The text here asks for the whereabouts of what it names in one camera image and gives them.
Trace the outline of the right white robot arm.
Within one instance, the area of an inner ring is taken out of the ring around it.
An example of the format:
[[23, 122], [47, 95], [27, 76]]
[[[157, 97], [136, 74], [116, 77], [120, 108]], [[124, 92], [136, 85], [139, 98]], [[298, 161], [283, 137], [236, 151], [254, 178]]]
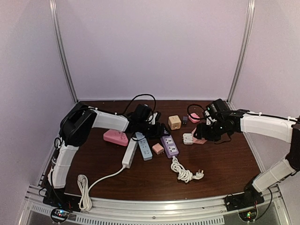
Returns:
[[282, 140], [290, 144], [288, 154], [273, 164], [268, 170], [257, 175], [245, 188], [240, 203], [250, 207], [258, 200], [258, 193], [281, 182], [300, 170], [300, 121], [297, 118], [283, 118], [248, 110], [216, 111], [209, 108], [204, 118], [206, 122], [197, 125], [196, 139], [220, 141], [223, 134], [253, 133]]

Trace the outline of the pink plug adapter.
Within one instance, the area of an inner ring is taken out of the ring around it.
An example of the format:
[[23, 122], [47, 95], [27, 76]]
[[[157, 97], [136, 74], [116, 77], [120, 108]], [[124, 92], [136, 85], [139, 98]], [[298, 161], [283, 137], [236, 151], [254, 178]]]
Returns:
[[191, 113], [188, 115], [188, 119], [192, 122], [192, 123], [198, 123], [201, 118], [196, 114], [196, 113]]

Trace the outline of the light pink cube adapter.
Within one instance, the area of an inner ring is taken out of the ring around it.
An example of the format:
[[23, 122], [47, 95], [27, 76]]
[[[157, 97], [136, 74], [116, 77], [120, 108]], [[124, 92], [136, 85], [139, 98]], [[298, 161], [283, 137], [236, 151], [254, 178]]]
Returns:
[[197, 138], [194, 137], [195, 131], [196, 131], [196, 128], [194, 128], [194, 130], [191, 132], [193, 143], [194, 143], [194, 144], [204, 144], [204, 143], [206, 143], [207, 140], [205, 140], [204, 138], [202, 138], [202, 139], [197, 139]]

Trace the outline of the small white cube adapter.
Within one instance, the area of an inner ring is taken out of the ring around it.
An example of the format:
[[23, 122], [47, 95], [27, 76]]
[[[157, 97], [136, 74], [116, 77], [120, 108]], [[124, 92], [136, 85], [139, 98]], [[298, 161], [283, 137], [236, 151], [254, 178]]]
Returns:
[[192, 145], [194, 143], [192, 133], [184, 133], [182, 135], [182, 140], [185, 145]]

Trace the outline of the black plug adapter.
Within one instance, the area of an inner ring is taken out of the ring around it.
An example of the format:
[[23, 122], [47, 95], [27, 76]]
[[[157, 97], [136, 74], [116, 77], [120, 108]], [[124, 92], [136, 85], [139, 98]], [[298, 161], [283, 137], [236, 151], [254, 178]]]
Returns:
[[183, 125], [186, 125], [187, 122], [188, 122], [188, 116], [183, 116], [183, 117], [182, 117], [182, 124], [183, 124]]

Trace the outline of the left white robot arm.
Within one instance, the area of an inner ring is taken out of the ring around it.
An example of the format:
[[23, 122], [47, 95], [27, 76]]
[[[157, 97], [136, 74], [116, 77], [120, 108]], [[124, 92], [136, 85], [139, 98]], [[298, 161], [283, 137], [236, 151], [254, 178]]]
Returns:
[[78, 103], [60, 123], [59, 136], [54, 140], [56, 148], [52, 158], [52, 170], [48, 182], [54, 189], [64, 188], [73, 157], [88, 139], [93, 128], [112, 129], [126, 134], [142, 133], [147, 139], [169, 135], [164, 123], [159, 122], [161, 113], [138, 104], [133, 112], [112, 113]]

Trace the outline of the white power strip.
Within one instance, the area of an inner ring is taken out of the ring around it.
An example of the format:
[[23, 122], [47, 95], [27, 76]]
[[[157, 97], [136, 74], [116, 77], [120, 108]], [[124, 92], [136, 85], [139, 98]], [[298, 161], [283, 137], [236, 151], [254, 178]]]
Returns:
[[124, 154], [124, 157], [122, 159], [122, 166], [124, 168], [129, 169], [131, 167], [135, 152], [136, 152], [136, 148], [137, 148], [137, 141], [134, 141], [133, 139], [131, 139], [128, 143], [126, 152]]

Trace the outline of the beige cube socket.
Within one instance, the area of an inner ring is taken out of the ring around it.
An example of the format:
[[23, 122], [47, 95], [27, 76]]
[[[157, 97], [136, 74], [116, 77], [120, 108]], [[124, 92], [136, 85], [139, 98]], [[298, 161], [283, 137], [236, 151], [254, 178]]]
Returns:
[[181, 128], [181, 120], [178, 115], [168, 117], [168, 125], [171, 130], [177, 130]]

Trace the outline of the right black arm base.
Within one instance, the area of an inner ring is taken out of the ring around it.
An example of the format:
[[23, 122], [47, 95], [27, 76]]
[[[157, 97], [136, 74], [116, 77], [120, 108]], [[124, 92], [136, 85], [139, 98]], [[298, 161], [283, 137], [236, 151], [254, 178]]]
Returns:
[[234, 211], [264, 203], [264, 197], [252, 185], [248, 185], [241, 194], [228, 194], [224, 202], [227, 211]]

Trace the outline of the light blue power strip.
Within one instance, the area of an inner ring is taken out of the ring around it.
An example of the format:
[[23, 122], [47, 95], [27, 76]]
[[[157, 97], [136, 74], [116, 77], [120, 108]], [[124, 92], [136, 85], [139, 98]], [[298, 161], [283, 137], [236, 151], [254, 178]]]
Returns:
[[152, 155], [152, 152], [151, 152], [151, 149], [149, 147], [146, 137], [140, 132], [136, 132], [135, 136], [138, 140], [138, 145], [139, 145], [143, 160], [144, 161], [151, 160], [153, 158], [153, 155]]

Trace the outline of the light pink usb charger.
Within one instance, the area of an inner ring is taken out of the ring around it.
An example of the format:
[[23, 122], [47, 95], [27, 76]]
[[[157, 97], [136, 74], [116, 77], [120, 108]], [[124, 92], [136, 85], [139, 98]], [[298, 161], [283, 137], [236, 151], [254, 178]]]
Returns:
[[164, 152], [164, 147], [161, 145], [161, 144], [159, 144], [159, 143], [156, 143], [156, 144], [154, 144], [153, 146], [152, 146], [152, 150], [157, 154], [157, 155], [159, 155], [159, 154], [162, 154], [163, 152]]

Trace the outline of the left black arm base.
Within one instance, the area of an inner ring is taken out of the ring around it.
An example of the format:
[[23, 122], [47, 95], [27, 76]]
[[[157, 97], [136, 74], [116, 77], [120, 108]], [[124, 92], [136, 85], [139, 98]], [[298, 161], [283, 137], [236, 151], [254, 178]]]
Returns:
[[79, 201], [80, 197], [70, 194], [65, 194], [64, 188], [53, 189], [51, 185], [45, 186], [46, 193], [43, 198], [43, 203], [61, 208], [70, 212], [80, 212]]

